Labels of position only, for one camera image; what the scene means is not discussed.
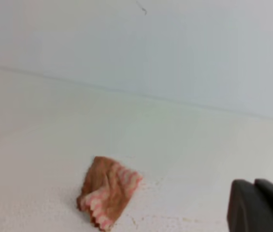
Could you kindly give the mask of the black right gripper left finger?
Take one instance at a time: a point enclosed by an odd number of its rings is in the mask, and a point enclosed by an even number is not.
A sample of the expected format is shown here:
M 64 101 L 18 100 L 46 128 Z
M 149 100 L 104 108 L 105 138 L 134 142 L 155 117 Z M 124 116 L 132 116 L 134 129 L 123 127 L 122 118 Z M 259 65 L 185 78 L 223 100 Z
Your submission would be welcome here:
M 230 232 L 273 232 L 273 207 L 255 182 L 232 182 L 227 222 Z

